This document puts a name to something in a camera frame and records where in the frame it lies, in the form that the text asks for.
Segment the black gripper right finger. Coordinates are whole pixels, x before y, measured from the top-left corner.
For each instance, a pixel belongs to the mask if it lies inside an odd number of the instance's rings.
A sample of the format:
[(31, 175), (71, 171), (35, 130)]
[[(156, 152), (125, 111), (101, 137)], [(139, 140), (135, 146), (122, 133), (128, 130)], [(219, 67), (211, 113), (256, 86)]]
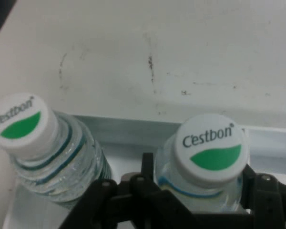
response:
[(286, 229), (286, 185), (273, 175), (242, 171), (240, 204), (250, 210), (254, 229)]

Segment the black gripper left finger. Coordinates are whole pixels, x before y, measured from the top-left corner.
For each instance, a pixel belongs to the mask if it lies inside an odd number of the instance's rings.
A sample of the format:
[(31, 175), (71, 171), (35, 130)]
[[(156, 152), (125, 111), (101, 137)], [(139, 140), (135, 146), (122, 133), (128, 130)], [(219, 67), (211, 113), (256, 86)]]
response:
[(152, 154), (144, 154), (141, 172), (120, 184), (111, 179), (92, 182), (61, 228), (116, 229), (131, 221), (137, 229), (195, 229), (190, 211), (153, 182), (152, 162)]

